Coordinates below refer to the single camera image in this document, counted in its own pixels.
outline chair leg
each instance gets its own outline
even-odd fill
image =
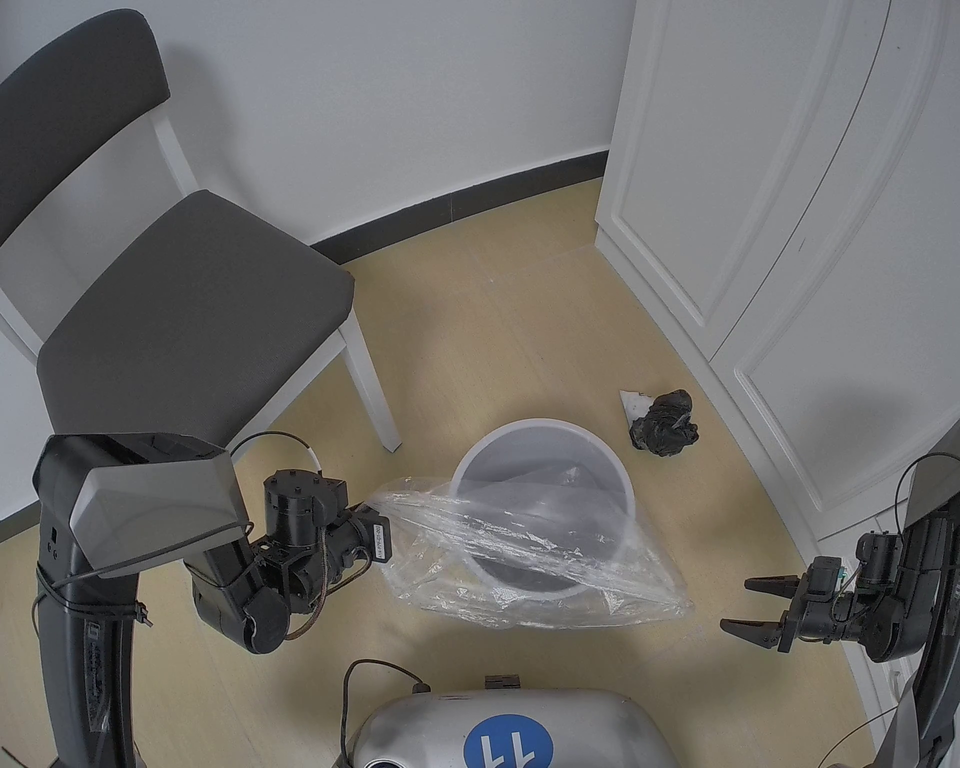
[[[396,431],[394,417],[390,413],[390,406],[387,405],[387,398],[383,395],[380,379],[376,377],[373,360],[370,359],[370,352],[367,350],[367,342],[364,341],[360,323],[357,322],[352,309],[349,317],[340,326],[340,334],[347,344],[343,355],[347,362],[347,370],[350,371],[350,378],[353,379],[353,385],[360,393],[360,399],[363,400],[380,442],[383,443],[383,447],[393,452],[400,446],[400,433]]]

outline clear plastic bag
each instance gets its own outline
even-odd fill
[[[368,504],[391,521],[397,598],[488,627],[611,627],[683,616],[684,581],[622,494],[575,465],[495,483],[396,480]]]

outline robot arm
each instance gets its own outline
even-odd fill
[[[873,768],[936,768],[953,742],[960,704],[960,423],[918,459],[902,535],[869,533],[856,547],[852,591],[839,558],[803,576],[747,579],[790,600],[780,621],[722,619],[725,632],[787,653],[796,637],[851,640],[876,662],[924,649]]]
[[[57,435],[34,476],[40,498],[35,602],[40,662],[62,768],[141,765],[132,738],[138,574],[183,560],[194,604],[252,653],[286,638],[363,553],[391,557],[390,524],[347,506],[347,486],[314,472],[265,485],[267,532],[252,525],[226,452],[169,434]]]

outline white wall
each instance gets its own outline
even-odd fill
[[[36,501],[31,477],[50,431],[33,366],[0,335],[0,519]]]
[[[311,243],[452,189],[606,149],[634,2],[132,5],[156,34],[171,118],[201,185]],[[111,7],[4,0],[0,77]],[[0,285],[45,336],[175,199],[135,124],[0,250]]]

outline baseboard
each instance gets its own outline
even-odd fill
[[[744,456],[746,456],[747,461],[770,496],[770,500],[773,501],[787,532],[800,551],[801,558],[805,563],[810,563],[813,558],[821,553],[809,525],[806,524],[799,508],[783,485],[773,460],[771,460],[743,413],[736,406],[733,398],[730,397],[730,393],[727,392],[723,382],[713,372],[707,358],[693,343],[693,340],[690,339],[684,327],[680,325],[680,322],[673,316],[666,304],[657,296],[646,278],[640,274],[630,259],[602,229],[597,230],[596,247],[600,253],[606,256],[611,266],[627,284],[627,287],[633,291],[637,300],[653,318],[663,335],[666,336],[667,341],[670,342],[684,364],[690,369],[690,372],[693,373],[710,403],[716,408],[727,428],[730,429],[733,438],[740,446],[740,450],[743,451]],[[893,697],[889,692],[889,686],[881,685],[885,674],[885,665],[868,662],[863,649],[859,645],[843,643],[843,646],[864,711],[868,718],[874,717],[892,706]],[[870,726],[871,736],[877,746],[879,746],[879,742],[886,732],[890,717],[876,720]]]
[[[607,155],[608,152],[604,151],[570,157],[448,192],[326,237],[314,243],[312,248],[337,264],[346,264],[367,253],[379,251],[444,224],[466,219],[467,216],[570,184],[598,179],[607,167]]]
[[[40,522],[40,502],[35,501],[29,507],[4,517],[0,520],[0,541],[12,539],[28,528],[33,528]]]

